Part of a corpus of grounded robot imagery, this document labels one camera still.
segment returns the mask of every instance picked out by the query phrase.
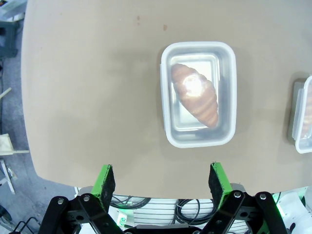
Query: bolt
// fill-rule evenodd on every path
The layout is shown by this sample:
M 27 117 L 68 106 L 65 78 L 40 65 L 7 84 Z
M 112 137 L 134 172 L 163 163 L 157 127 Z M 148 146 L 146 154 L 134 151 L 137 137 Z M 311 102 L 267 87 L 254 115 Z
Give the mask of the bolt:
M 235 192 L 234 193 L 234 197 L 236 197 L 236 198 L 240 198 L 242 195 L 240 194 L 240 192 Z
M 260 199 L 261 200 L 265 200 L 267 198 L 267 196 L 265 196 L 265 194 L 260 194 Z
M 63 199 L 63 198 L 59 198 L 59 199 L 58 199 L 58 205 L 63 204 L 63 202 L 64 202 L 64 199 Z
M 89 195 L 84 196 L 83 200 L 84 200 L 84 201 L 89 201 L 89 200 L 90 200 Z

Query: gray floor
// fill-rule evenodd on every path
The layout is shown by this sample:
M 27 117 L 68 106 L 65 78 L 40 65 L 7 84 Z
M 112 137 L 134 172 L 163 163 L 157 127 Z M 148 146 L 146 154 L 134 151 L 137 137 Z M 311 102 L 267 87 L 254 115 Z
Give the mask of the gray floor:
M 29 148 L 23 117 L 20 84 L 22 28 L 18 31 L 16 47 L 19 53 L 15 58 L 6 58 L 3 62 L 1 89 L 5 90 L 11 87 L 12 91 L 2 99 L 1 132 L 2 134 L 9 134 L 16 150 L 25 150 Z M 63 195 L 69 199 L 74 198 L 75 190 L 73 187 L 38 177 L 30 154 L 2 156 L 2 158 L 17 176 L 17 179 L 13 180 L 15 195 L 11 194 L 7 183 L 0 187 L 0 205 L 11 214 L 14 222 L 26 221 L 31 216 L 42 221 L 51 198 L 57 195 Z M 34 229 L 38 228 L 36 224 L 31 226 Z

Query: bread roll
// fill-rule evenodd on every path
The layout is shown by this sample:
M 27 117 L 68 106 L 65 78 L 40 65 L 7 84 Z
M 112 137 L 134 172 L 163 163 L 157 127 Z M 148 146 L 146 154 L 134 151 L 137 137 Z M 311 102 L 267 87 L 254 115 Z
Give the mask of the bread roll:
M 214 85 L 195 69 L 183 64 L 171 67 L 172 82 L 180 102 L 199 122 L 209 128 L 218 123 Z

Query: plastic food container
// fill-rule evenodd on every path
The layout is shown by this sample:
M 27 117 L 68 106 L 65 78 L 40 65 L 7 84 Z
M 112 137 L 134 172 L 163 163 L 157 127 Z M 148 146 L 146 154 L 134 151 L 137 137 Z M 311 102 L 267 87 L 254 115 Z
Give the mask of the plastic food container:
M 222 42 L 179 42 L 162 54 L 164 127 L 178 148 L 223 145 L 236 125 L 236 61 Z
M 306 81 L 297 81 L 293 86 L 292 111 L 289 126 L 296 150 L 312 152 L 312 76 Z

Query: table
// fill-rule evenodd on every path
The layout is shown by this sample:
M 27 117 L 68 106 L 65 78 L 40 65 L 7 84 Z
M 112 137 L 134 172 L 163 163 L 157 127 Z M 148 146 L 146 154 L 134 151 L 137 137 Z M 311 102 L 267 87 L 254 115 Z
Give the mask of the table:
M 29 0 L 22 43 L 27 136 L 39 176 L 93 185 L 112 163 L 116 194 L 210 198 L 209 165 L 251 195 L 311 185 L 312 155 L 286 139 L 293 83 L 312 73 L 312 2 Z M 237 63 L 237 121 L 223 145 L 165 135 L 162 51 L 222 41 Z

